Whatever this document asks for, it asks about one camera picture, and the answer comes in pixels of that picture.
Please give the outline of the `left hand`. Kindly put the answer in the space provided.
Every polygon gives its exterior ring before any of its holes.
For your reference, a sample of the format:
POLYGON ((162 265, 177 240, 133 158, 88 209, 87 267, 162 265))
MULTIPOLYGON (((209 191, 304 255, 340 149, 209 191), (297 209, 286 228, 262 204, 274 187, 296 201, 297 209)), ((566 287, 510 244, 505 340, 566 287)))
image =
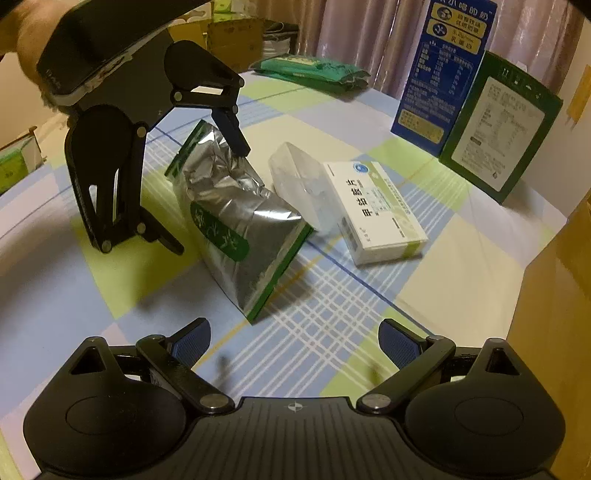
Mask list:
POLYGON ((24 75, 43 88, 37 63, 61 18, 78 1, 1 2, 1 57, 15 53, 24 75))

